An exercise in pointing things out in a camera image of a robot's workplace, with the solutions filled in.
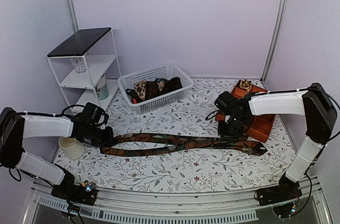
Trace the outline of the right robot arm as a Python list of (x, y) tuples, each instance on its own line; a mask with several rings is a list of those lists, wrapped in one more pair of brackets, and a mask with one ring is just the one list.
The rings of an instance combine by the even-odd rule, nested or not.
[(262, 115), (279, 115), (286, 129), (297, 122), (295, 128), (301, 130), (301, 144), (275, 188), (280, 201), (294, 194), (295, 185), (318, 160), (328, 142), (339, 136), (339, 132), (334, 132), (339, 124), (339, 103), (320, 83), (295, 90), (250, 92), (241, 98), (225, 91), (214, 105), (228, 117), (227, 128), (232, 134), (242, 130), (248, 119)]

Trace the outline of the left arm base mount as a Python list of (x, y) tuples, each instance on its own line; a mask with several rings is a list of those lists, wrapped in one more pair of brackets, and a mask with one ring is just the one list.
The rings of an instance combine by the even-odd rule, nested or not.
[(70, 202), (94, 206), (98, 191), (94, 182), (85, 181), (79, 185), (64, 182), (54, 185), (51, 195)]

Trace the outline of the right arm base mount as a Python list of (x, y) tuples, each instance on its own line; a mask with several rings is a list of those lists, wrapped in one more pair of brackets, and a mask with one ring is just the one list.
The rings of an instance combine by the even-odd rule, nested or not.
[(254, 193), (254, 199), (259, 202), (260, 206), (291, 200), (288, 204), (278, 205), (272, 208), (276, 217), (280, 219), (290, 219), (300, 213), (309, 202), (312, 192), (311, 180), (309, 180), (309, 183), (309, 193), (304, 204), (302, 204), (302, 200), (300, 199), (302, 196), (300, 184), (298, 182), (291, 182), (290, 180), (279, 182), (276, 186), (256, 190)]

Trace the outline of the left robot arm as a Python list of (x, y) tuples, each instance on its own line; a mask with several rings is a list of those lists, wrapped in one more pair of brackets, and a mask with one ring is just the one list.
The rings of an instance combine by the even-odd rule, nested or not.
[(26, 139), (74, 138), (93, 147), (110, 147), (114, 142), (113, 130), (106, 124), (108, 115), (90, 102), (82, 111), (70, 114), (66, 107), (59, 114), (15, 111), (5, 107), (1, 111), (1, 166), (16, 169), (34, 178), (57, 186), (68, 200), (79, 195), (74, 176), (67, 170), (44, 160), (23, 147)]

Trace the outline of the green brown patterned tie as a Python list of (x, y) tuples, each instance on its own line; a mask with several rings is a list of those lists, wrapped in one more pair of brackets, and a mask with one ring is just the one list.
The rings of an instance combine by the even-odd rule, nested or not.
[[(149, 142), (164, 144), (165, 147), (144, 149), (144, 150), (124, 150), (114, 148), (115, 145), (127, 142)], [(155, 133), (135, 133), (124, 134), (113, 138), (113, 142), (107, 147), (100, 147), (102, 154), (118, 157), (143, 157), (155, 156), (190, 149), (232, 149), (255, 156), (261, 156), (268, 150), (258, 141), (248, 140), (247, 136), (234, 137), (194, 137), (170, 134)]]

